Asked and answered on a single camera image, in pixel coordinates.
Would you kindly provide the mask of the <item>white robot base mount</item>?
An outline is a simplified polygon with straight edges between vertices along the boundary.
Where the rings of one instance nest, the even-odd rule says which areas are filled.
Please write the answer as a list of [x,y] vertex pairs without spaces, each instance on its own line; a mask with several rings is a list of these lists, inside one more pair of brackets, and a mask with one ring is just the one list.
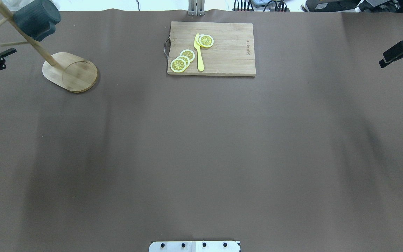
[[240,241],[156,241],[152,242],[149,252],[241,252]]

